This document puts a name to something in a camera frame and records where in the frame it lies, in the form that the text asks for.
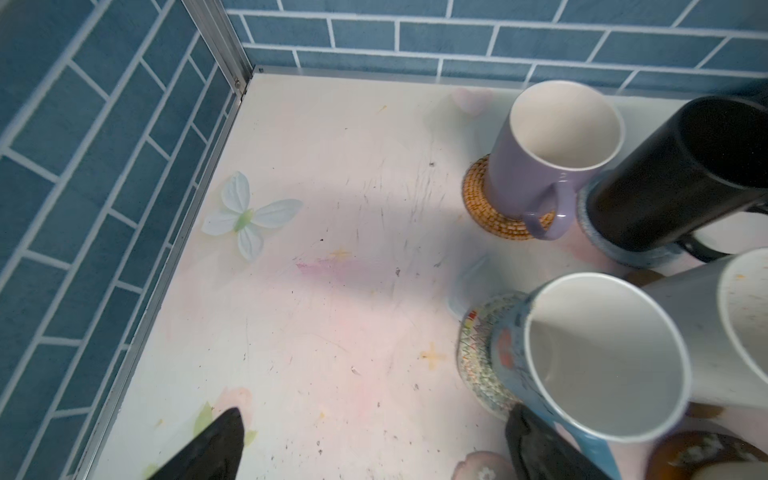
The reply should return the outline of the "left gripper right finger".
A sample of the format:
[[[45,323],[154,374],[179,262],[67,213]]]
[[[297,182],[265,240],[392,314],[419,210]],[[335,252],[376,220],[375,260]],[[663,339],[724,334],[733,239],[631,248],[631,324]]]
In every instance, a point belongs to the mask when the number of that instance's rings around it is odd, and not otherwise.
[[[522,403],[516,404],[509,413],[505,438],[518,479],[609,479],[602,470]]]

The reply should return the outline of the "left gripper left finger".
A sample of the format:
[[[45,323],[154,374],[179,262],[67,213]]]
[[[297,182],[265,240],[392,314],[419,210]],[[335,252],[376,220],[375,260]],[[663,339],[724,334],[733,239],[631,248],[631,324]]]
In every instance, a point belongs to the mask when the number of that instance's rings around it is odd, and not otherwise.
[[[235,479],[244,440],[245,429],[240,410],[229,408],[149,478]]]

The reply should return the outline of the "pink flower coaster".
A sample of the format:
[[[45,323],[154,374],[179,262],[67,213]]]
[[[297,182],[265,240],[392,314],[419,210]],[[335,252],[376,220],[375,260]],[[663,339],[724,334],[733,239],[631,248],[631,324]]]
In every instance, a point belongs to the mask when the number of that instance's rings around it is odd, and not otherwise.
[[[452,480],[515,480],[517,475],[512,463],[499,454],[476,451],[460,461],[452,474]]]

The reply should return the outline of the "light blue floral mug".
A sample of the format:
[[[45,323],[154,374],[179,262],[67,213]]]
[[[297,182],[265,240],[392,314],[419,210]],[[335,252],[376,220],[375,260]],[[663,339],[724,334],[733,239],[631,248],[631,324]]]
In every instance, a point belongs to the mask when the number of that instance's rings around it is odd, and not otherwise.
[[[673,320],[643,290],[603,273],[567,274],[524,295],[500,315],[488,352],[499,381],[611,479],[621,473],[609,445],[667,433],[691,394]]]

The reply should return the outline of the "pale woven round coaster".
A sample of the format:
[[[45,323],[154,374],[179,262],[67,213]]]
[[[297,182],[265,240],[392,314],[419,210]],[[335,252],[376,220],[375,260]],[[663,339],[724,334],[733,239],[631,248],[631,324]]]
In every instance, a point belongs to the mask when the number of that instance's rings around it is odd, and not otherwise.
[[[456,351],[459,375],[482,407],[503,422],[520,400],[499,381],[492,369],[491,336],[501,317],[524,298],[518,291],[494,296],[470,308],[459,329]]]

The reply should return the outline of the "amber glossy round coaster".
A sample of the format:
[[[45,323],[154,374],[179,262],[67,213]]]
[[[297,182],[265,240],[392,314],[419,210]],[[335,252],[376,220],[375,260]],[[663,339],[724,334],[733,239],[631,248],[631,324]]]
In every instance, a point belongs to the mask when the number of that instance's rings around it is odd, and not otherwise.
[[[722,462],[767,462],[767,454],[733,435],[703,431],[671,435],[659,443],[646,467],[646,479],[691,479],[699,469]]]

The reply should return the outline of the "blue woven round coaster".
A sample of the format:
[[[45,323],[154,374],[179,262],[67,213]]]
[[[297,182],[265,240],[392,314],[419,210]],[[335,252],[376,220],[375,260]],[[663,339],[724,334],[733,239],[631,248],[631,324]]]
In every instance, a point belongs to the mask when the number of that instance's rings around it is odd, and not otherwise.
[[[605,239],[594,227],[587,212],[590,193],[610,171],[601,171],[577,195],[577,221],[588,240],[613,261],[636,269],[654,269],[670,264],[684,255],[684,250],[672,243],[644,252],[623,249]]]

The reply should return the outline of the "white mug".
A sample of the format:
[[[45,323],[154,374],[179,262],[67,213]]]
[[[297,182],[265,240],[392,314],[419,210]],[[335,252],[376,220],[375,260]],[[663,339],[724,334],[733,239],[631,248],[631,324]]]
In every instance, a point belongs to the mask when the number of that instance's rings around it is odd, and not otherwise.
[[[722,462],[697,470],[692,480],[768,480],[768,463],[760,461]]]
[[[731,255],[643,287],[688,349],[693,401],[767,407],[767,250]]]

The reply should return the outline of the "tan rattan round coaster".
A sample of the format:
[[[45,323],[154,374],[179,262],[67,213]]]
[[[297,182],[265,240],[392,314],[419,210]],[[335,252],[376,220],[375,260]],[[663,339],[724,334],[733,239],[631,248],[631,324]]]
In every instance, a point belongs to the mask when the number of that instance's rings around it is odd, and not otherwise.
[[[470,217],[486,232],[506,240],[532,240],[533,235],[522,220],[499,213],[485,197],[483,187],[488,159],[488,155],[478,159],[464,175],[461,194],[465,208]]]

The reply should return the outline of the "lilac mug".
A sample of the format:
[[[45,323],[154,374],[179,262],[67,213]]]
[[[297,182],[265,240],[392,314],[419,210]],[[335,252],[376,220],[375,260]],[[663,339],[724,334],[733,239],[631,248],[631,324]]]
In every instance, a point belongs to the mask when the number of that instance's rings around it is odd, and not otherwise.
[[[514,100],[489,155],[484,195],[536,239],[556,240],[576,216],[577,194],[621,150],[624,120],[597,90],[535,84]]]

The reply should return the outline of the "black mug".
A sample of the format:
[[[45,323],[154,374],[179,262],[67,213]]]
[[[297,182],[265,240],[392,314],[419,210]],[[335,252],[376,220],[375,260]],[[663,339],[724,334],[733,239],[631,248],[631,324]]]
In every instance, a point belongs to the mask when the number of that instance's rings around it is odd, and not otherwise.
[[[586,196],[586,217],[610,244],[676,244],[703,262],[723,255],[695,231],[741,211],[767,211],[767,105],[735,96],[683,105]]]

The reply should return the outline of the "brown paw print coaster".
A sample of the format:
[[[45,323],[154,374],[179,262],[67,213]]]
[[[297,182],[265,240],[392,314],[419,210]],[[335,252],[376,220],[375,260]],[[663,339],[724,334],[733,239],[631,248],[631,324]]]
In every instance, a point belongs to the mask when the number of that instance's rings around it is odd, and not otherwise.
[[[655,272],[653,270],[635,270],[627,273],[623,279],[627,282],[637,286],[644,287],[655,281],[663,279],[664,275]],[[698,419],[714,419],[720,416],[724,411],[721,406],[702,404],[690,401],[685,413],[686,417],[698,418]]]

